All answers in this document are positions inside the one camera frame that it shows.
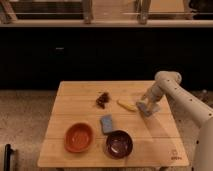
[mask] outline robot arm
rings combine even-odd
[[[213,170],[213,109],[184,90],[179,84],[181,75],[177,72],[160,71],[155,75],[155,83],[144,98],[147,104],[156,104],[164,94],[170,95],[191,116],[200,127],[192,171]]]

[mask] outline wooden table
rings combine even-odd
[[[134,104],[152,84],[153,81],[61,82],[38,166],[187,166],[185,149],[165,97],[159,102],[161,110],[148,118],[139,112],[127,111],[116,103],[120,99]],[[101,109],[95,100],[105,91],[109,92],[111,100],[106,109]],[[133,151],[124,159],[115,160],[103,152],[106,136],[101,132],[100,118],[105,114],[112,115],[114,129],[127,131],[133,138]],[[95,136],[87,152],[75,154],[64,149],[64,135],[77,122],[90,124]]]

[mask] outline sponge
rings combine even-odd
[[[101,117],[101,125],[103,134],[113,132],[112,118],[110,114]]]

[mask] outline speckled floor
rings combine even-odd
[[[201,92],[192,92],[201,97]],[[16,153],[16,171],[50,171],[54,169],[41,169],[37,167],[37,160],[41,143],[43,141],[47,124],[53,107],[56,91],[0,91],[0,145],[12,144]],[[212,105],[213,92],[208,92],[204,101]],[[190,162],[193,159],[198,128],[189,118],[187,113],[169,100],[171,109],[183,138]],[[144,171],[153,169],[122,169]],[[190,171],[189,167],[169,168],[170,171]]]

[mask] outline brown food item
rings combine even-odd
[[[101,94],[101,96],[98,97],[98,99],[96,100],[96,104],[105,109],[105,103],[108,103],[109,99],[109,93],[104,92],[103,94]]]

